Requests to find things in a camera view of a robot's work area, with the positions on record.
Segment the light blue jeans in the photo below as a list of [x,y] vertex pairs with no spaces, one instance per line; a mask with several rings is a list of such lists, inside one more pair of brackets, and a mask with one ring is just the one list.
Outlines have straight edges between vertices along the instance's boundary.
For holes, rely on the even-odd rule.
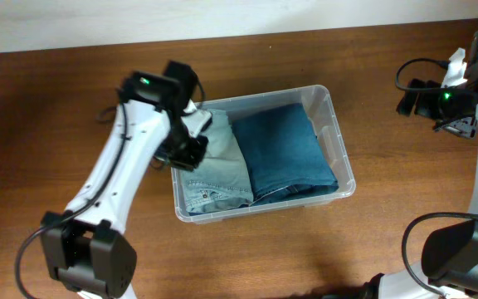
[[212,110],[212,123],[202,133],[206,154],[192,172],[181,171],[185,208],[189,213],[215,213],[254,203],[246,161],[224,110]]

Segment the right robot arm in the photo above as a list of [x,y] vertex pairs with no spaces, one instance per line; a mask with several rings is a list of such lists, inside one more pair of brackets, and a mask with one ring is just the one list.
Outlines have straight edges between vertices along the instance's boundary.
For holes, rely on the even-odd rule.
[[[404,91],[397,112],[434,121],[435,131],[478,139],[478,31],[471,49],[458,49],[448,60],[442,82],[411,80],[397,84]],[[407,241],[417,224],[434,218],[456,218],[425,241],[420,262],[410,263]],[[363,298],[478,298],[478,154],[475,186],[465,213],[435,212],[412,220],[402,236],[404,270],[379,275],[363,287]]]

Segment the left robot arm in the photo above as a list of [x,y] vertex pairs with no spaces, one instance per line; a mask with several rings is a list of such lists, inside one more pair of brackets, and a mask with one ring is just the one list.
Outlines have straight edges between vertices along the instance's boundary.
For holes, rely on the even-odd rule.
[[194,70],[170,61],[163,74],[135,71],[117,90],[115,124],[90,176],[63,213],[45,213],[41,239],[51,279],[82,298],[133,298],[137,253],[124,237],[130,207],[153,160],[192,171],[211,114],[192,102]]

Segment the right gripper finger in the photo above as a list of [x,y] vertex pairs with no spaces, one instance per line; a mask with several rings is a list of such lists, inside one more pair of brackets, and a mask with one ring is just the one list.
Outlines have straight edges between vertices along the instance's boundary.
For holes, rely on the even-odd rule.
[[[439,88],[440,83],[435,81],[419,81],[415,88],[425,89],[425,88]],[[417,101],[415,104],[415,115],[420,116],[440,116],[439,111],[439,94],[431,92],[419,92]]]
[[[423,88],[424,82],[419,79],[412,79],[408,83],[409,88]],[[418,98],[417,92],[406,91],[403,98],[398,103],[396,112],[399,115],[410,115],[412,113],[412,108],[416,104]]]

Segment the dark blue jeans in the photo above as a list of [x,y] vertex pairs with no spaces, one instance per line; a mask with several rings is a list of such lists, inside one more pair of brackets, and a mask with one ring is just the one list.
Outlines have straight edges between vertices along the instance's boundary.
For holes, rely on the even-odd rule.
[[280,106],[232,123],[255,205],[331,194],[339,182],[302,104]]

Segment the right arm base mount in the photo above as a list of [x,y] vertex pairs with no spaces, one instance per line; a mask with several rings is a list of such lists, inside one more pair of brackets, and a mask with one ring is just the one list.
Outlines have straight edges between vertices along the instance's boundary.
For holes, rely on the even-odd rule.
[[326,292],[321,299],[378,299],[379,284],[384,274],[379,273],[359,287],[342,287]]

